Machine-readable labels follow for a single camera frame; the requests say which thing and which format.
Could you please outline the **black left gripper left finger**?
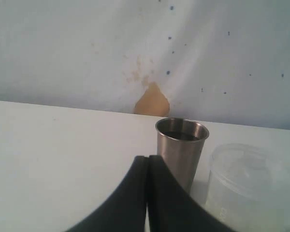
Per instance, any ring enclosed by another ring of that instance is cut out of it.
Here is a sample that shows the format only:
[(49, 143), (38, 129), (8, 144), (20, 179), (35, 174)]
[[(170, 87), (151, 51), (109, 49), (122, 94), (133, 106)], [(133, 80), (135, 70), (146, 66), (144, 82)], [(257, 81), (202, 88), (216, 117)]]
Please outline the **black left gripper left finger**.
[(148, 158), (136, 156), (113, 193), (69, 232), (143, 232)]

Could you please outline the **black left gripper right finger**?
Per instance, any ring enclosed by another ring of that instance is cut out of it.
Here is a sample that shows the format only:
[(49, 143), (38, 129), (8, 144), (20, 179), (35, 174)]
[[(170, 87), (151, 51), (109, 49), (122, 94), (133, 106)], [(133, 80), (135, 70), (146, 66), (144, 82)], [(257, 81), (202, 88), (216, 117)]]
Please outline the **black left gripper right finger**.
[(157, 155), (149, 157), (147, 208), (151, 232), (233, 231), (196, 203)]

